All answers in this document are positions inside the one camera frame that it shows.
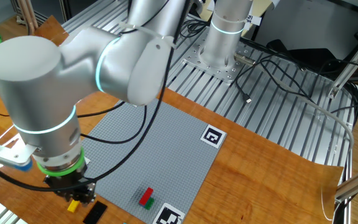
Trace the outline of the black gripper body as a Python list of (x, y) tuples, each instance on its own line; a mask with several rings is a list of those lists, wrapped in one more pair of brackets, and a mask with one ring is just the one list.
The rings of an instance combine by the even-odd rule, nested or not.
[(77, 189), (84, 185), (79, 186), (83, 182), (86, 182), (85, 172), (88, 166), (86, 164), (78, 164), (76, 167), (71, 166), (61, 171), (59, 176), (47, 175), (44, 178), (44, 183), (51, 188), (69, 188)]

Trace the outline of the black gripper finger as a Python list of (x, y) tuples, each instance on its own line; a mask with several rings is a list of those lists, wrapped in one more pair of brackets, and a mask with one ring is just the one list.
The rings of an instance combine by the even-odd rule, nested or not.
[(96, 184), (90, 183), (75, 189), (75, 200), (79, 201), (82, 206), (87, 206), (88, 204), (93, 203), (96, 198), (95, 188)]
[(56, 195), (65, 199), (66, 202), (70, 200), (77, 200), (77, 191), (75, 189), (70, 190), (58, 190)]

